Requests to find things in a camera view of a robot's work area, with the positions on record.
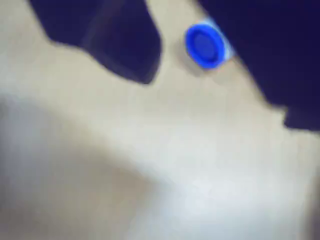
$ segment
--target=white surface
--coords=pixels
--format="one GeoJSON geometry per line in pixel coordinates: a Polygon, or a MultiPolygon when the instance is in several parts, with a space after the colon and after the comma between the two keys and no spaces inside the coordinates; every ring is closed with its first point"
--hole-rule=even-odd
{"type": "Polygon", "coordinates": [[[0,3],[1,239],[305,239],[318,137],[285,129],[237,62],[192,74],[176,49],[199,9],[148,3],[164,37],[150,86],[0,3]]]}

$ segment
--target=plastic cap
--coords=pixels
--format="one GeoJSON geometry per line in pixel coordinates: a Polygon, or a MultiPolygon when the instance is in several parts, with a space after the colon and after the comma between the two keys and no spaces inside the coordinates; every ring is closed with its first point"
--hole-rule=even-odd
{"type": "Polygon", "coordinates": [[[213,69],[225,59],[225,45],[220,34],[207,24],[190,27],[185,45],[190,57],[205,69],[213,69]]]}

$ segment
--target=dark fabric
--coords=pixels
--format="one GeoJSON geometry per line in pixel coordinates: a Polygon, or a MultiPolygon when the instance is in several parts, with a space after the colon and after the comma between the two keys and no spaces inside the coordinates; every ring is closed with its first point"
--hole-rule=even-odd
{"type": "Polygon", "coordinates": [[[144,0],[29,0],[53,41],[79,47],[114,73],[149,84],[159,33],[144,0]]]}
{"type": "MultiPolygon", "coordinates": [[[[29,0],[47,35],[148,84],[161,41],[144,0],[29,0]]],[[[198,0],[290,128],[320,130],[319,1],[198,0]]]]}
{"type": "Polygon", "coordinates": [[[198,0],[221,27],[285,125],[320,130],[319,1],[198,0]]]}

